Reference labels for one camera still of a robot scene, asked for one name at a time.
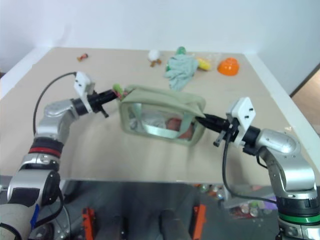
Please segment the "yellow toy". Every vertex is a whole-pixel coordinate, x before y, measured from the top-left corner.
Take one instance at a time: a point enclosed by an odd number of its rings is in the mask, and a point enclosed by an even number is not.
[[[211,70],[211,63],[209,60],[204,59],[202,57],[196,57],[196,60],[198,61],[198,68],[205,70],[205,71]]]

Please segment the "small toy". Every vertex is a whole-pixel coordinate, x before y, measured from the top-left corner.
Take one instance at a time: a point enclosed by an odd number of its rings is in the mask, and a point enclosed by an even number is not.
[[[156,64],[161,64],[161,53],[159,50],[150,50],[148,53],[148,60],[151,62],[150,67],[154,67]]]
[[[204,59],[202,57],[196,57],[196,60],[198,61],[198,68],[205,70],[205,71],[209,71],[211,70],[211,63],[209,60]]]
[[[77,56],[76,59],[78,59],[79,62],[81,62],[83,59],[87,59],[88,54],[84,53],[81,56]]]
[[[218,71],[219,73],[227,76],[236,75],[239,71],[239,64],[237,59],[228,57],[227,59],[223,60],[218,66]]]
[[[124,97],[129,94],[128,92],[124,91],[118,83],[113,85],[112,90],[120,100],[124,99]]]
[[[182,54],[182,55],[187,54],[187,50],[184,46],[178,47],[177,50],[175,51],[175,55],[179,55],[179,54]]]

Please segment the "white wall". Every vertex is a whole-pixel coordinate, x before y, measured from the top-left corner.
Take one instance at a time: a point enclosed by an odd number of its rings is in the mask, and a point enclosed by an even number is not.
[[[1,72],[10,70],[41,44],[43,8],[42,1],[0,0]]]
[[[320,63],[320,1],[280,0],[266,12],[272,27],[258,55],[290,94]]]
[[[289,93],[319,61],[319,7],[318,0],[1,0],[1,33],[9,34],[0,37],[0,65],[12,67],[35,45],[257,52]]]

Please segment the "orange bowl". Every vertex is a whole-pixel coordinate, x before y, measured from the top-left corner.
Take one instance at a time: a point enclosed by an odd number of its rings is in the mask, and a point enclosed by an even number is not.
[[[236,75],[239,71],[239,64],[237,59],[228,57],[227,59],[223,60],[218,66],[218,71],[219,73],[227,76]]]

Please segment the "black cable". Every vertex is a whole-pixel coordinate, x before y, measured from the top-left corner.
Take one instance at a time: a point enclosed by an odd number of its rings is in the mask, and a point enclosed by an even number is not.
[[[229,147],[229,143],[230,143],[230,138],[231,138],[231,134],[227,134],[226,138],[225,138],[225,144],[224,144],[224,150],[223,150],[223,157],[222,157],[222,179],[223,179],[223,184],[225,186],[225,188],[228,190],[228,192],[238,198],[242,198],[242,199],[248,199],[248,200],[258,200],[258,201],[264,201],[264,202],[268,202],[268,203],[272,203],[272,204],[277,204],[276,201],[267,199],[267,198],[263,198],[263,197],[257,197],[257,196],[246,196],[246,195],[240,195],[234,191],[232,191],[227,183],[227,177],[226,177],[226,166],[227,166],[227,153],[228,153],[228,147]]]
[[[69,76],[69,75],[74,75],[76,76],[77,72],[74,71],[74,72],[68,72],[66,74],[63,74],[61,76],[58,76],[57,78],[55,78],[54,80],[52,80],[41,92],[38,100],[36,101],[36,104],[35,104],[35,107],[34,107],[34,111],[33,111],[33,120],[32,120],[32,127],[33,127],[33,135],[36,134],[36,117],[37,117],[37,111],[38,111],[38,107],[39,107],[39,103],[42,99],[42,97],[44,96],[45,92],[48,90],[48,88],[50,88],[50,86],[52,84],[54,84],[56,81],[58,81],[59,79],[62,79],[66,76]]]
[[[261,162],[260,162],[260,157],[259,155],[255,156],[256,157],[256,162],[263,168],[265,169],[268,169],[268,167],[266,165],[263,165]]]
[[[49,216],[37,221],[35,223],[35,225],[34,225],[34,228],[37,228],[37,227],[39,227],[39,226],[41,226],[43,224],[46,224],[46,223],[52,221],[53,219],[55,219],[61,213],[61,211],[63,209],[63,206],[64,206],[64,197],[62,196],[60,188],[58,190],[58,197],[59,197],[59,200],[60,200],[60,206],[59,206],[58,210],[55,213],[53,213],[53,214],[51,214],[51,215],[49,215]]]

